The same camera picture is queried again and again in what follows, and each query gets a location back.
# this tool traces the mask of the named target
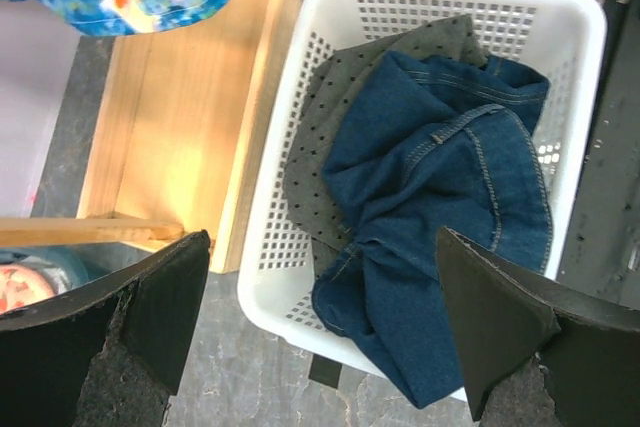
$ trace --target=wooden tray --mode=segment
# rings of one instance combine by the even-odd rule
[[[118,39],[77,216],[206,229],[211,270],[237,270],[299,7],[231,0],[196,25]]]

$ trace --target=speckled gray surface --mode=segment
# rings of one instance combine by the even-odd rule
[[[88,142],[110,47],[83,39],[56,128],[35,212],[75,211]],[[77,139],[81,146],[74,147]],[[123,246],[82,246],[86,258],[110,269],[144,256]],[[252,326],[236,296],[237,275],[210,275],[179,395],[167,424],[177,426],[420,426],[473,425],[466,404],[443,400],[415,410],[387,381],[345,369],[338,391],[307,380],[311,356]]]

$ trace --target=concrete floor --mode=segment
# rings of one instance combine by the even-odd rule
[[[81,39],[34,215],[73,216],[91,146],[110,39]],[[145,254],[121,245],[79,246],[111,270]],[[236,296],[237,275],[210,275],[179,395],[167,424],[177,426],[473,425],[466,404],[445,399],[414,409],[387,381],[345,369],[339,390],[307,379],[311,356],[251,325]]]

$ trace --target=blue denim garment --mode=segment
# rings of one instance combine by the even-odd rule
[[[323,175],[354,240],[316,282],[313,306],[416,407],[463,383],[437,230],[544,268],[552,224],[531,133],[548,88],[497,57],[478,69],[389,52],[336,136]]]

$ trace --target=laundry basket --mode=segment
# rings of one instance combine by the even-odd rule
[[[582,167],[605,19],[595,0],[305,0],[285,64],[251,207],[238,296],[247,317],[289,343],[382,375],[348,339],[313,312],[309,235],[288,220],[284,165],[307,82],[336,49],[473,15],[491,53],[523,62],[551,81],[534,135],[549,190],[554,238],[545,275],[555,278]]]

